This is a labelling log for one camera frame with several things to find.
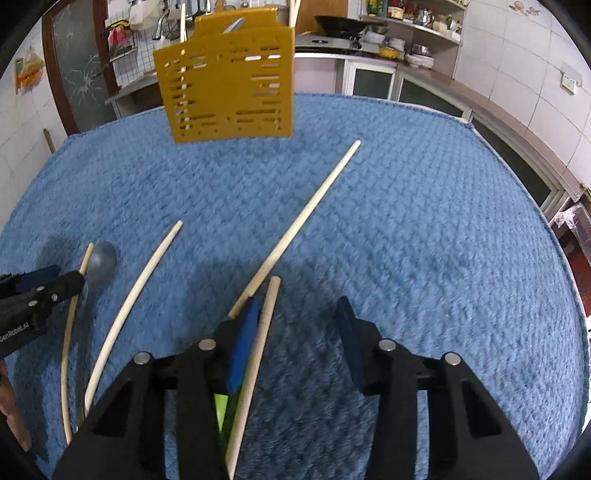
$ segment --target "blue carpet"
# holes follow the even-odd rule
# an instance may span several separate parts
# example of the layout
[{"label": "blue carpet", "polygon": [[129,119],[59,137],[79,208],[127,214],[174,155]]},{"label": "blue carpet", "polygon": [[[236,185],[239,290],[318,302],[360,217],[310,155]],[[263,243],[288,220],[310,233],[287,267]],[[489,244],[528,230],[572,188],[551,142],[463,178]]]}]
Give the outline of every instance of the blue carpet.
[{"label": "blue carpet", "polygon": [[[589,354],[571,276],[536,205],[470,125],[371,99],[295,102],[292,138],[176,145],[162,110],[69,138],[0,236],[0,271],[75,269],[90,241],[111,241],[120,264],[97,305],[94,363],[133,282],[184,220],[121,332],[101,394],[133,353],[169,355],[210,334],[360,138],[274,270],[283,283],[237,478],[363,478],[377,399],[350,378],[332,320],[341,295],[414,353],[463,355],[547,476],[580,431]],[[56,310],[48,335],[8,358],[46,473],[65,448],[66,307]],[[419,478],[426,418],[422,402]],[[173,437],[169,427],[176,478]]]}]

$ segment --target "bottle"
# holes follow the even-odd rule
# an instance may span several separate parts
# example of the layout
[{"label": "bottle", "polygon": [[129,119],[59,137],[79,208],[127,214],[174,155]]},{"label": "bottle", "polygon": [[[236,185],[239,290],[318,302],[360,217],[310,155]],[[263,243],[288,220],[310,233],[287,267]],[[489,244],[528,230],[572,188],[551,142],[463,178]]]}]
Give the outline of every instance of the bottle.
[{"label": "bottle", "polygon": [[388,0],[388,13],[387,16],[389,16],[390,18],[394,18],[394,9],[397,6],[398,1],[397,0]]},{"label": "bottle", "polygon": [[368,0],[368,15],[375,17],[378,14],[378,0]]}]

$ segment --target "stacked plates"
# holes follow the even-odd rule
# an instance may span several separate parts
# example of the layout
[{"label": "stacked plates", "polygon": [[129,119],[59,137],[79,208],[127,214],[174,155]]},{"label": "stacked plates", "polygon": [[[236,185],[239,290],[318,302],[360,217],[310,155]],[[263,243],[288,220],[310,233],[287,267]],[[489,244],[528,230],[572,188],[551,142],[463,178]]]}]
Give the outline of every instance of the stacked plates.
[{"label": "stacked plates", "polygon": [[388,44],[394,49],[398,51],[404,51],[404,44],[405,41],[402,38],[390,38]]},{"label": "stacked plates", "polygon": [[426,57],[424,55],[406,55],[406,61],[410,64],[411,67],[424,67],[426,69],[433,68],[434,60],[431,57]]}]

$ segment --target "door frame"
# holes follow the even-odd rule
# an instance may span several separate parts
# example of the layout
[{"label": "door frame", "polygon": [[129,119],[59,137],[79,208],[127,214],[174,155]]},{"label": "door frame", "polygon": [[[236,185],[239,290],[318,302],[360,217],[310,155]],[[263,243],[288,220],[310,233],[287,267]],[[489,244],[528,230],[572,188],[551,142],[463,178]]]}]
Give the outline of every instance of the door frame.
[{"label": "door frame", "polygon": [[[41,38],[43,39],[43,53],[45,56],[45,66],[47,69],[47,79],[53,94],[53,99],[56,103],[57,112],[60,115],[61,123],[67,135],[74,135],[80,133],[70,102],[66,95],[63,86],[63,79],[61,78],[60,67],[57,63],[56,47],[53,41],[53,19],[65,7],[73,3],[75,0],[58,0],[53,4],[47,12],[41,17]],[[102,33],[105,29],[104,22],[108,16],[108,0],[92,0],[93,9],[93,29],[95,32],[96,48],[99,54],[101,65],[103,66],[103,77],[107,92],[109,95],[114,95],[119,91],[117,81],[115,79],[115,72],[113,65],[109,61],[109,47],[106,40],[102,38]]]},{"label": "door frame", "polygon": [[540,210],[542,210],[546,220],[551,222],[563,205],[570,199],[570,195],[565,191],[559,179],[557,179],[556,176],[545,167],[544,162],[540,160],[539,156],[533,151],[533,149],[527,148],[522,142],[519,142],[518,139],[511,135],[506,128],[501,127],[498,122],[495,122],[490,116],[487,116],[484,112],[478,111],[472,113],[470,122],[472,122],[473,118],[476,118],[476,120],[512,148],[548,186],[550,193],[542,205],[540,205]]},{"label": "door frame", "polygon": [[409,74],[407,72],[400,72],[399,71],[396,75],[396,82],[394,84],[394,91],[392,93],[392,100],[394,102],[400,101],[400,93],[402,92],[402,84],[405,81],[414,83],[415,85],[425,89],[429,93],[432,93],[433,95],[438,96],[440,99],[445,100],[447,103],[450,103],[454,107],[460,109],[462,111],[461,118],[463,118],[464,120],[470,121],[470,118],[472,117],[472,108],[468,104],[458,100],[457,97],[454,97],[453,95],[450,95],[450,94],[444,92],[443,90],[433,86],[431,83],[425,82],[424,80],[421,80],[420,78],[417,78],[414,75]]},{"label": "door frame", "polygon": [[392,98],[392,91],[394,90],[394,82],[396,78],[396,67],[389,67],[386,65],[377,65],[375,63],[369,63],[366,61],[353,61],[345,60],[345,69],[343,72],[343,95],[353,95],[353,87],[355,86],[355,74],[357,70],[367,70],[369,72],[381,72],[389,73],[392,78],[390,79],[390,86],[388,88],[388,98],[384,100],[390,100]]}]

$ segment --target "stove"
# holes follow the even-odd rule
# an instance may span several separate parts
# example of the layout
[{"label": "stove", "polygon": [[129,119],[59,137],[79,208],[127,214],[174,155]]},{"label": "stove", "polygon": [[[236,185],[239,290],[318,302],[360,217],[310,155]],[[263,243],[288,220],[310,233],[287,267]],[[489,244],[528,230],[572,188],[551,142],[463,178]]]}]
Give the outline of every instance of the stove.
[{"label": "stove", "polygon": [[359,40],[349,40],[346,38],[322,37],[320,35],[296,35],[296,48],[322,48],[324,50],[356,50],[366,53],[379,53],[379,46],[375,43],[368,43]]}]

